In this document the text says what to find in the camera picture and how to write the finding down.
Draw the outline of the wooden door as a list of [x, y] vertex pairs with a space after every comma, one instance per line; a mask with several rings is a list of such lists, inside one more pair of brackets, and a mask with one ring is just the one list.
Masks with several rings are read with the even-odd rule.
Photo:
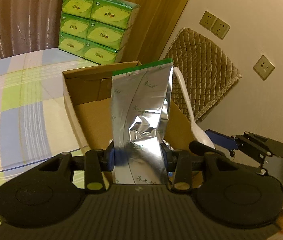
[[159, 60], [188, 0], [125, 0], [140, 5], [122, 61]]

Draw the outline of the white plastic spoon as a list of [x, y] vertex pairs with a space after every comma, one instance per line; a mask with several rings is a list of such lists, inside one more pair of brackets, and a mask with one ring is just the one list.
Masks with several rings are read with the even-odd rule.
[[183, 77], [183, 74], [181, 73], [181, 71], [179, 70], [178, 67], [174, 67], [173, 68], [173, 72], [174, 75], [176, 76], [178, 83], [180, 85], [185, 103], [186, 103], [186, 107], [188, 110], [188, 113], [190, 115], [190, 127], [191, 127], [191, 131], [193, 133], [194, 138], [200, 142], [201, 144], [204, 144], [205, 146], [211, 147], [213, 149], [215, 149], [215, 146], [213, 144], [213, 142], [211, 141], [211, 139], [208, 137], [208, 135], [205, 133], [205, 131], [203, 131], [195, 122], [195, 117], [193, 114], [193, 110], [192, 110], [192, 105], [190, 102], [190, 98], [189, 98], [189, 94], [187, 91], [187, 87], [185, 84], [185, 80]]

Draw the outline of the quilted brown chair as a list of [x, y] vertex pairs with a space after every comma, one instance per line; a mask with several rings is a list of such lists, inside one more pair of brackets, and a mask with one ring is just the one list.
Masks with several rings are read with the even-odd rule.
[[195, 120], [203, 120], [242, 77], [212, 40], [190, 29], [179, 31], [165, 58], [183, 74]]

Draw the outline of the checkered tablecloth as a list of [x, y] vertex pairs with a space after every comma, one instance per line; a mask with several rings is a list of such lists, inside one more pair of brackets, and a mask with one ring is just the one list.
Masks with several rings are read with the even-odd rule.
[[0, 186], [61, 152], [81, 155], [62, 73], [90, 66], [57, 48], [0, 60]]

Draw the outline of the open cardboard box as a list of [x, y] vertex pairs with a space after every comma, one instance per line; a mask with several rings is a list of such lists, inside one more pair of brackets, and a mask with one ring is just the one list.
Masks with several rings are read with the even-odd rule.
[[[138, 62], [99, 65], [63, 73], [65, 109], [78, 144], [85, 154], [94, 149], [105, 150], [113, 141], [111, 119], [112, 76], [116, 70], [141, 66]], [[171, 150], [188, 151], [195, 140], [186, 118], [171, 101], [169, 121], [163, 142]], [[114, 169], [105, 173], [110, 182], [115, 181]]]

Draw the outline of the single wall socket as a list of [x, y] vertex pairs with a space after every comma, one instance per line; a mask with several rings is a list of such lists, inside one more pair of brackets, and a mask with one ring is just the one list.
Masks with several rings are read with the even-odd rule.
[[274, 69], [274, 65], [265, 57], [265, 55], [262, 55], [253, 67], [253, 70], [263, 81], [270, 76]]

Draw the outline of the green tissue box pack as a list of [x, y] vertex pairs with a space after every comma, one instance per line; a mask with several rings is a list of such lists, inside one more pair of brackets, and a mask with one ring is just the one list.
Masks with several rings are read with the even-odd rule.
[[63, 0], [59, 49], [97, 64], [118, 63], [139, 9], [124, 0]]

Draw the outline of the silver foil tea pouch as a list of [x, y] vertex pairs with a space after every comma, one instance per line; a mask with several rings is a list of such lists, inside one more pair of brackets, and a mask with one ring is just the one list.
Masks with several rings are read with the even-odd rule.
[[172, 77], [172, 59], [113, 72], [111, 119], [116, 183], [167, 183], [161, 143], [169, 121]]

